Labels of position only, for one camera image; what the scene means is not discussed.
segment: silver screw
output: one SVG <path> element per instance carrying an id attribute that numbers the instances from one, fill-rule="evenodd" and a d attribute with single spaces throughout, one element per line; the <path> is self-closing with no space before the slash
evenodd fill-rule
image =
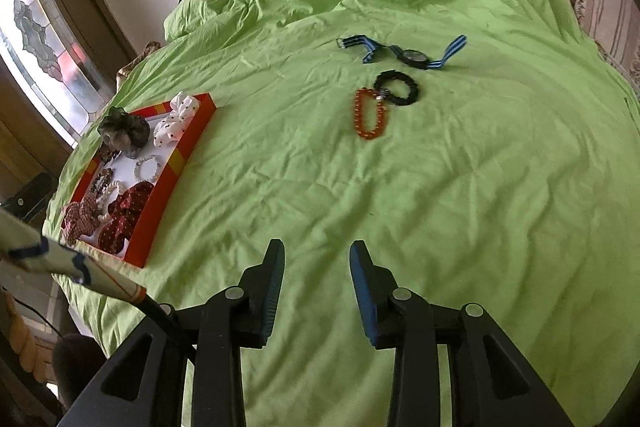
<path id="1" fill-rule="evenodd" d="M 391 295 L 397 301 L 408 301 L 411 298 L 411 291 L 407 288 L 396 288 Z"/>
<path id="2" fill-rule="evenodd" d="M 471 304 L 467 304 L 465 306 L 465 312 L 471 317 L 481 317 L 484 313 L 484 310 L 482 309 L 482 306 L 480 304 L 472 302 Z"/>
<path id="3" fill-rule="evenodd" d="M 230 301 L 235 301 L 244 295 L 244 290 L 240 286 L 231 286 L 225 291 L 225 297 Z"/>

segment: green fabric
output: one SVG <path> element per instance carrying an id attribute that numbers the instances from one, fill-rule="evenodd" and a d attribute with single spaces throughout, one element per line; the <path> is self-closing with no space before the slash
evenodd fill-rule
<path id="1" fill-rule="evenodd" d="M 171 43 L 113 103 L 185 90 L 220 108 L 145 269 L 120 269 L 183 308 L 284 241 L 273 336 L 242 353 L 248 425 L 385 425 L 394 354 L 362 330 L 355 239 L 432 303 L 481 303 L 577 426 L 610 409 L 640 351 L 640 120 L 568 0 L 184 0 L 165 29 Z M 353 34 L 433 58 L 459 34 L 468 45 L 442 71 L 418 71 L 386 52 L 363 65 L 363 47 L 335 44 Z M 414 77 L 420 99 L 389 107 L 385 134 L 362 140 L 355 91 L 389 69 Z M 93 129 L 62 174 L 54 237 L 97 145 Z M 108 353 L 140 320 L 62 285 Z"/>

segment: wrinkled sheet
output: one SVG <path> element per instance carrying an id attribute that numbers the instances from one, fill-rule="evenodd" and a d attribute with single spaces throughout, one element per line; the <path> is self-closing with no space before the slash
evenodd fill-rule
<path id="1" fill-rule="evenodd" d="M 386 425 L 394 354 L 362 330 L 355 239 L 432 303 L 481 303 L 577 426 L 604 416 L 640 346 L 640 120 L 568 0 L 184 0 L 165 29 L 170 44 L 113 103 L 184 90 L 220 108 L 146 267 L 108 263 L 184 308 L 284 241 L 273 336 L 242 353 L 248 425 Z M 363 47 L 335 43 L 353 34 L 432 58 L 459 34 L 468 45 L 444 70 L 418 71 L 385 52 L 363 65 Z M 410 74 L 420 99 L 390 107 L 385 134 L 365 141 L 353 97 L 389 69 Z M 97 145 L 94 127 L 63 171 L 54 237 Z M 108 353 L 140 320 L 61 283 Z"/>

